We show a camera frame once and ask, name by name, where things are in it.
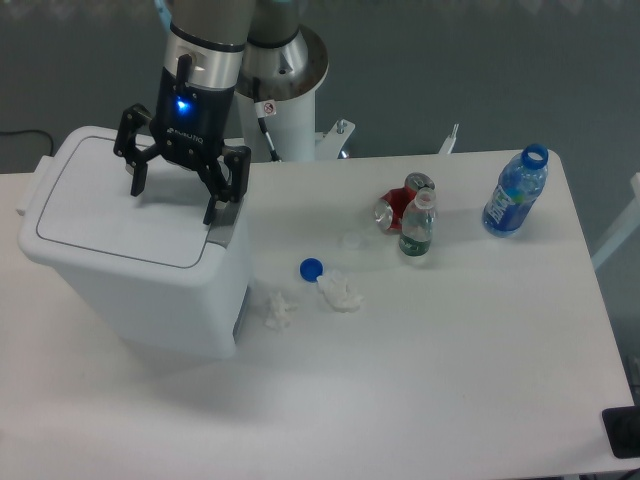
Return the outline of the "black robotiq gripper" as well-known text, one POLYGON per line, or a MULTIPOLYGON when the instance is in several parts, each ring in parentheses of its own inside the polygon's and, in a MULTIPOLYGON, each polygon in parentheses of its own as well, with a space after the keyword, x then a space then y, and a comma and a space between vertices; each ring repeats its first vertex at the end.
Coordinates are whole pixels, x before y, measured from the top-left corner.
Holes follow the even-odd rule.
POLYGON ((210 225, 218 202, 239 203, 243 199, 248 188, 251 149, 222 146, 234 90, 196 84, 195 66, 195 55, 184 53, 177 57, 174 73, 162 71, 153 119, 139 103, 123 111, 113 152, 125 160, 131 171, 132 196, 144 191, 148 163, 160 154, 171 163, 196 170, 210 194, 203 218, 203 223, 210 225), (156 144, 140 150, 137 134, 149 124, 156 144))

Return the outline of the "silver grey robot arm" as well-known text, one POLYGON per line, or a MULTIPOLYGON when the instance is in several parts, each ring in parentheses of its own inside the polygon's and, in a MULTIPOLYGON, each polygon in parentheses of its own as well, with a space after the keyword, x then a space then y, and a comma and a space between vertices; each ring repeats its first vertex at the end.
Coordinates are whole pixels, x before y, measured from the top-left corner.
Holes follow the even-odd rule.
POLYGON ((324 42, 296 1, 171 1, 156 109, 121 117, 113 152, 130 193, 145 188, 158 156, 195 172, 209 192, 204 222, 247 191, 253 155, 316 158, 315 93, 328 72, 324 42))

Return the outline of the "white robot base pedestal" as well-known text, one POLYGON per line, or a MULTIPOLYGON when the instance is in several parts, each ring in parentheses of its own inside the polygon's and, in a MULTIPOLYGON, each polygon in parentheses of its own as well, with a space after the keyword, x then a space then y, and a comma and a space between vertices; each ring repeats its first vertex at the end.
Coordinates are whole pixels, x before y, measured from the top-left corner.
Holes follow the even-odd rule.
POLYGON ((356 128, 354 123, 339 119, 328 131, 318 131, 313 91, 286 101, 256 103, 240 94, 235 99, 241 136, 228 143, 249 147, 254 163, 271 162, 273 154, 283 162, 340 159, 356 128))

